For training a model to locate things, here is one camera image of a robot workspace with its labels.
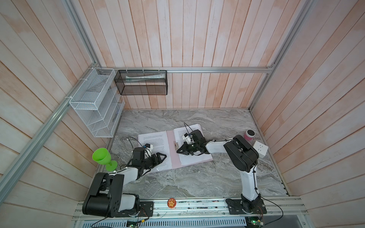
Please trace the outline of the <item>white paper stack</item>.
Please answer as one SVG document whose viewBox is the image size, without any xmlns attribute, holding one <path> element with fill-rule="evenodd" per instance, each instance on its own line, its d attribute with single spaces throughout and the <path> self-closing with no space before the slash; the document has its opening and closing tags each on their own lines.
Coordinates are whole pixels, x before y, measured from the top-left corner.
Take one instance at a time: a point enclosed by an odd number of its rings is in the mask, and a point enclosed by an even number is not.
<svg viewBox="0 0 365 228">
<path fill-rule="evenodd" d="M 185 127 L 176 128 L 173 130 L 173 132 L 175 137 L 175 148 L 179 149 L 185 142 L 183 136 L 187 134 L 186 128 Z M 201 153 L 200 151 L 197 151 L 193 152 L 192 155 L 178 154 L 181 166 L 184 167 L 202 162 L 209 162 L 213 160 L 213 157 L 210 154 L 203 154 L 198 156 L 200 153 Z"/>
</svg>

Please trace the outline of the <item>pink folder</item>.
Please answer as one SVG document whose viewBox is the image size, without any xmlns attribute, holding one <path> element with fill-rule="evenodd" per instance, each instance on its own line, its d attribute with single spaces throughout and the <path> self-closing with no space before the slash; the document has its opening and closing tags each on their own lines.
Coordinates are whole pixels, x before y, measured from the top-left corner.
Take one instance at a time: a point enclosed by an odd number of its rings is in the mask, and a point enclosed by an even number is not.
<svg viewBox="0 0 365 228">
<path fill-rule="evenodd" d="M 190 133 L 193 130 L 202 130 L 200 124 L 193 124 L 190 125 L 188 127 L 185 127 L 187 133 Z M 170 147 L 170 156 L 171 156 L 171 161 L 172 161 L 172 170 L 173 169 L 178 169 L 178 168 L 182 168 L 181 163 L 180 163 L 180 159 L 178 156 L 178 153 L 175 150 L 175 145 L 174 145 L 174 141 L 175 141 L 175 137 L 174 137 L 174 132 L 173 130 L 171 131 L 166 131 L 167 132 L 167 137 L 168 137 L 168 142 L 169 142 L 169 147 Z"/>
</svg>

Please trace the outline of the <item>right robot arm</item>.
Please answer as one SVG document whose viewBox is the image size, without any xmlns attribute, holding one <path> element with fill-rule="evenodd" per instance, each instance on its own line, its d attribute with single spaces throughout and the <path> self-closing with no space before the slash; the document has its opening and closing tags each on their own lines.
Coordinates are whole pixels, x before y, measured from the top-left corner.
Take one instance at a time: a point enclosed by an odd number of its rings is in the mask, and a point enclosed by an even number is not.
<svg viewBox="0 0 365 228">
<path fill-rule="evenodd" d="M 242 184 L 241 199 L 226 199 L 231 215 L 266 214 L 267 209 L 257 187 L 256 170 L 259 153 L 241 135 L 231 139 L 207 141 L 200 130 L 186 133 L 183 144 L 177 149 L 182 155 L 208 155 L 227 153 L 233 165 L 240 171 Z"/>
</svg>

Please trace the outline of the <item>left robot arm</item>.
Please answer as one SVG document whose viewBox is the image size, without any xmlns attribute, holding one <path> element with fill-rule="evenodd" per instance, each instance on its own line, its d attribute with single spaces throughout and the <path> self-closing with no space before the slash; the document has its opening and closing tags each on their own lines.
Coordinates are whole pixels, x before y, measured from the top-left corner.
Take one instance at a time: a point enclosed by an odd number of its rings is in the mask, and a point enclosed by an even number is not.
<svg viewBox="0 0 365 228">
<path fill-rule="evenodd" d="M 106 148 L 94 151 L 92 159 L 104 165 L 107 172 L 95 175 L 83 202 L 83 214 L 105 218 L 139 215 L 141 212 L 139 196 L 123 193 L 123 187 L 141 178 L 167 158 L 166 154 L 152 154 L 150 149 L 149 144 L 135 148 L 126 167 L 119 171 L 116 170 L 117 161 L 111 159 L 111 154 Z"/>
</svg>

